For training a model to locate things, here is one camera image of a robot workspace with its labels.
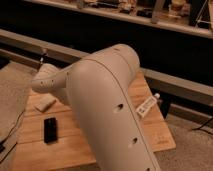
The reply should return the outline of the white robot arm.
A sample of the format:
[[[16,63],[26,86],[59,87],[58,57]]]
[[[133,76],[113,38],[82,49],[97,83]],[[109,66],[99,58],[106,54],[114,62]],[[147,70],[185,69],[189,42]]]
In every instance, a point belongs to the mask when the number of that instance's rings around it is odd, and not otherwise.
[[[101,171],[161,171],[128,94],[139,70],[135,50],[117,44],[64,69],[44,64],[31,86],[71,107]]]

